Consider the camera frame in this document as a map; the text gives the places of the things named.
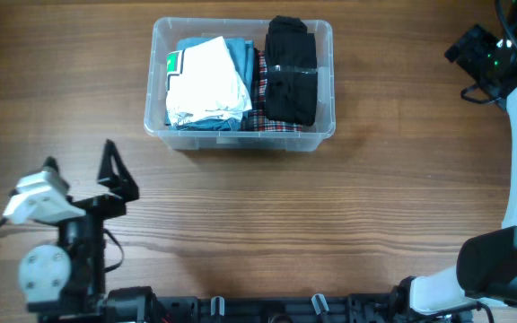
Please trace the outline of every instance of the black fabric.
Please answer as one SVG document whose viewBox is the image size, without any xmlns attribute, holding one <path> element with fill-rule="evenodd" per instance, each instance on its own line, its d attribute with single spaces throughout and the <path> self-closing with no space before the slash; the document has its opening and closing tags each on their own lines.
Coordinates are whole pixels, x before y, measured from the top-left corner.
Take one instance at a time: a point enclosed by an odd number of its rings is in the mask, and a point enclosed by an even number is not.
<svg viewBox="0 0 517 323">
<path fill-rule="evenodd" d="M 298 18 L 277 16 L 268 25 L 265 43 L 267 67 L 317 68 L 314 34 Z M 276 121 L 312 126 L 316 116 L 318 75 L 267 72 L 266 114 Z"/>
</svg>

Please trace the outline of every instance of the red plaid fabric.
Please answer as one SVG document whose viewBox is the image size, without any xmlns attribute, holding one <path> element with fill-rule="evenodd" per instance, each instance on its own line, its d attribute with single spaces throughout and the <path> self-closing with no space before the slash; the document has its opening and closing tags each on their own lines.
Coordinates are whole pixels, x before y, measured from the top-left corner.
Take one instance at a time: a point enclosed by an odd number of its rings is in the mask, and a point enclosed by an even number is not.
<svg viewBox="0 0 517 323">
<path fill-rule="evenodd" d="M 265 117 L 265 90 L 267 89 L 267 61 L 263 51 L 258 52 L 258 82 L 252 82 L 252 110 L 245 113 L 241 131 L 302 131 L 302 125 L 273 121 Z"/>
</svg>

